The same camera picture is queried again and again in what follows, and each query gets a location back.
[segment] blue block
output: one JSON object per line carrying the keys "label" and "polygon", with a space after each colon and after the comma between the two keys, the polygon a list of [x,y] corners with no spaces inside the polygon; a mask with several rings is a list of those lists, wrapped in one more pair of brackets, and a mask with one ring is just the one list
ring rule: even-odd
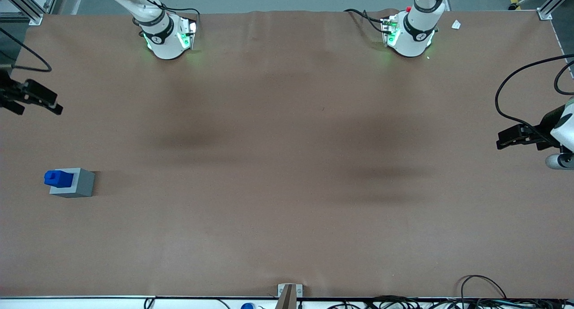
{"label": "blue block", "polygon": [[69,188],[72,186],[74,174],[62,170],[50,170],[43,175],[43,183],[56,188]]}
{"label": "blue block", "polygon": [[66,188],[51,187],[50,194],[64,198],[92,197],[96,174],[82,168],[56,169],[73,174],[72,186]]}

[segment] metal bracket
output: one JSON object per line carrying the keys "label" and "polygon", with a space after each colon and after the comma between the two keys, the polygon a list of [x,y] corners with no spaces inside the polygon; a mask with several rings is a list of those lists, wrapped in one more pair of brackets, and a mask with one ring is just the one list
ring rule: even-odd
{"label": "metal bracket", "polygon": [[9,0],[24,15],[30,19],[29,25],[40,25],[42,23],[45,10],[34,0]]}
{"label": "metal bracket", "polygon": [[540,21],[550,21],[552,19],[552,14],[548,13],[547,15],[543,15],[543,13],[539,7],[536,8],[536,12],[539,15]]}
{"label": "metal bracket", "polygon": [[[282,284],[277,284],[277,296],[280,297],[281,293],[283,292],[283,289],[285,288],[285,285],[289,284],[289,283],[282,283]],[[303,297],[303,284],[296,284],[295,285],[295,291],[297,297]]]}

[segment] black cable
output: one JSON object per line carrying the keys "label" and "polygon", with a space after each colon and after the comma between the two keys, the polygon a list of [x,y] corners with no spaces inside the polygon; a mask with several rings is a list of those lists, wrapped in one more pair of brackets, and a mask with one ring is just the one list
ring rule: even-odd
{"label": "black cable", "polygon": [[6,58],[8,58],[8,59],[10,59],[10,60],[16,61],[15,58],[12,58],[12,56],[9,56],[6,52],[4,52],[4,51],[2,51],[2,50],[0,50],[0,54],[2,54],[2,56],[6,57]]}
{"label": "black cable", "polygon": [[4,33],[5,35],[7,35],[10,39],[12,39],[12,41],[14,41],[15,43],[17,43],[18,45],[20,45],[20,47],[28,50],[31,54],[33,54],[36,58],[39,59],[39,61],[43,62],[43,64],[46,65],[46,69],[39,69],[39,68],[33,68],[33,67],[28,67],[28,66],[20,66],[20,65],[12,65],[13,69],[22,69],[22,70],[30,70],[30,71],[39,71],[39,72],[51,72],[52,71],[52,66],[50,66],[50,64],[44,60],[42,57],[39,56],[39,54],[35,53],[34,50],[30,49],[27,45],[23,44],[22,41],[16,39],[14,37],[14,35],[11,35],[10,33],[8,33],[6,30],[2,29],[2,27],[0,27],[0,32]]}
{"label": "black cable", "polygon": [[488,277],[486,277],[486,276],[484,276],[484,275],[479,275],[479,274],[469,275],[469,276],[463,281],[463,283],[461,284],[461,298],[462,298],[462,299],[465,298],[465,293],[464,293],[464,292],[465,292],[465,284],[466,284],[466,282],[468,282],[468,280],[470,280],[470,279],[472,279],[472,278],[481,278],[481,279],[484,279],[484,280],[487,280],[487,281],[492,282],[492,284],[496,285],[496,287],[500,290],[500,292],[502,293],[502,296],[504,297],[504,299],[508,299],[508,298],[506,297],[506,293],[504,292],[504,290],[503,290],[502,288],[500,288],[500,285],[498,285],[496,282],[494,282],[494,280],[492,280],[491,278],[488,278]]}
{"label": "black cable", "polygon": [[151,309],[151,307],[153,306],[153,303],[156,302],[155,298],[147,298],[145,299],[145,301],[143,302],[143,309]]}
{"label": "black cable", "polygon": [[227,303],[225,303],[223,300],[221,300],[221,299],[216,299],[216,300],[223,303],[223,305],[225,305],[227,307],[227,309],[231,309],[231,307],[229,307],[229,305]]}
{"label": "black cable", "polygon": [[349,307],[354,308],[354,309],[363,309],[363,308],[359,307],[358,305],[353,305],[353,303],[346,303],[346,302],[343,302],[340,305],[332,305],[331,307],[328,307],[327,309],[338,309],[338,307],[341,307],[343,305],[346,307],[349,306]]}
{"label": "black cable", "polygon": [[512,74],[509,74],[509,76],[502,82],[502,84],[500,84],[500,87],[498,87],[498,90],[496,91],[496,96],[494,96],[494,106],[496,107],[496,111],[498,112],[498,114],[500,114],[500,116],[510,119],[511,121],[515,121],[518,123],[521,123],[523,125],[525,125],[526,127],[528,127],[531,131],[533,131],[533,133],[536,133],[538,136],[540,136],[544,141],[546,141],[548,144],[550,145],[554,145],[554,143],[549,140],[547,137],[545,137],[544,135],[542,135],[542,133],[540,133],[535,127],[533,127],[530,123],[528,123],[527,121],[523,121],[522,119],[516,118],[516,117],[512,117],[510,115],[507,115],[505,113],[503,113],[500,110],[500,106],[498,104],[498,96],[500,96],[500,92],[502,91],[502,88],[504,88],[504,85],[506,85],[506,83],[510,80],[510,78],[512,78],[515,74],[518,74],[519,72],[521,72],[522,70],[525,70],[527,68],[530,68],[532,66],[536,66],[536,65],[540,65],[546,62],[550,62],[550,61],[554,61],[554,60],[560,60],[560,59],[564,59],[564,58],[573,58],[574,54],[564,54],[562,56],[557,56],[557,57],[552,57],[552,58],[547,58],[547,59],[542,59],[536,62],[533,62],[531,64],[527,64],[526,66],[522,66],[521,68],[518,68],[517,70],[515,70],[514,72],[512,72]]}
{"label": "black cable", "polygon": [[558,92],[558,94],[562,94],[562,95],[574,95],[574,91],[563,91],[560,89],[560,87],[558,87],[558,80],[560,80],[560,77],[562,77],[562,74],[568,70],[568,68],[570,68],[570,66],[574,65],[574,60],[570,61],[568,64],[566,64],[566,66],[564,66],[556,75],[556,78],[554,78],[554,90],[556,90]]}
{"label": "black cable", "polygon": [[365,19],[369,19],[373,22],[379,22],[381,23],[381,20],[377,20],[374,17],[369,17],[367,14],[364,14],[363,12],[359,11],[359,10],[355,10],[355,9],[347,9],[344,10],[343,12],[351,12],[351,13],[357,13],[358,15],[360,15],[361,17],[364,17]]}
{"label": "black cable", "polygon": [[379,32],[381,32],[381,33],[384,33],[385,35],[390,35],[390,34],[391,34],[390,31],[385,31],[385,30],[379,29],[379,28],[375,25],[375,23],[373,23],[373,22],[381,23],[381,20],[380,20],[380,19],[375,19],[374,17],[370,17],[370,16],[368,15],[368,13],[367,13],[367,10],[363,10],[363,12],[361,13],[361,12],[355,10],[355,9],[347,9],[347,10],[344,10],[344,12],[357,13],[358,15],[360,15],[361,17],[363,17],[364,19],[367,19],[367,21],[369,21],[369,23],[371,24],[371,26],[372,26],[375,30],[377,30],[377,31],[379,31]]}
{"label": "black cable", "polygon": [[161,2],[160,2],[160,4],[158,4],[158,3],[156,3],[156,2],[153,2],[152,0],[146,0],[146,1],[148,1],[149,3],[151,3],[151,4],[153,4],[153,5],[157,6],[157,7],[159,7],[159,8],[162,9],[162,10],[168,10],[168,11],[195,11],[195,12],[197,13],[197,18],[199,19],[200,13],[199,13],[199,11],[197,11],[196,9],[194,9],[193,7],[189,7],[188,9],[174,9],[174,8],[172,8],[172,7],[167,7],[166,5],[164,5],[164,3],[161,3]]}

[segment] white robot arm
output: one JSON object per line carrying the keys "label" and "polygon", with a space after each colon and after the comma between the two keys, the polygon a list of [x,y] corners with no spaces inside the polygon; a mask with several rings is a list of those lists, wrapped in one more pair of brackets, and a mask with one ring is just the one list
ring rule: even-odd
{"label": "white robot arm", "polygon": [[560,153],[546,158],[548,168],[574,170],[574,98],[544,115],[539,125],[530,127],[519,123],[498,133],[499,150],[513,145],[536,143],[538,150],[557,148]]}
{"label": "white robot arm", "polygon": [[546,158],[546,165],[556,170],[574,170],[574,98],[564,105],[564,112],[550,131],[554,139],[560,142],[560,152]]}
{"label": "white robot arm", "polygon": [[401,11],[382,22],[383,41],[405,57],[416,57],[431,45],[436,23],[443,15],[443,0],[414,0],[410,11]]}
{"label": "white robot arm", "polygon": [[195,21],[167,12],[160,7],[159,0],[114,1],[135,17],[144,32],[148,48],[157,57],[174,59],[192,47],[197,27]]}

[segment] black strap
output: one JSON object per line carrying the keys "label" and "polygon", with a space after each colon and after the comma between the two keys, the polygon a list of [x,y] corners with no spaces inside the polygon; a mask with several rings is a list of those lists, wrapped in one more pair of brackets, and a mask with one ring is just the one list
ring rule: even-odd
{"label": "black strap", "polygon": [[425,9],[423,7],[418,6],[417,1],[415,0],[414,1],[414,9],[419,11],[419,12],[422,12],[422,13],[433,13],[434,11],[436,11],[439,8],[439,6],[441,4],[443,4],[443,0],[436,0],[435,6],[431,7],[430,9]]}
{"label": "black strap", "polygon": [[137,20],[137,21],[138,21],[140,26],[154,26],[154,25],[160,23],[164,19],[164,16],[165,16],[165,10],[162,10],[160,16],[157,17],[156,19],[152,20],[152,21],[148,21],[148,22],[142,22],[140,20]]}
{"label": "black strap", "polygon": [[144,35],[146,36],[146,38],[152,41],[152,43],[164,44],[165,39],[167,39],[167,37],[172,33],[172,31],[174,31],[174,21],[170,18],[170,23],[168,24],[168,27],[166,27],[166,29],[164,29],[162,32],[156,33],[154,35],[153,33],[148,33],[144,31]]}
{"label": "black strap", "polygon": [[429,35],[432,34],[432,32],[435,30],[435,27],[432,27],[432,29],[426,30],[426,31],[422,31],[419,29],[416,29],[415,27],[413,27],[412,25],[410,25],[409,23],[409,13],[407,13],[404,16],[404,20],[403,20],[403,24],[404,24],[404,29],[413,36],[413,40],[416,42],[421,42],[421,41],[425,41]]}

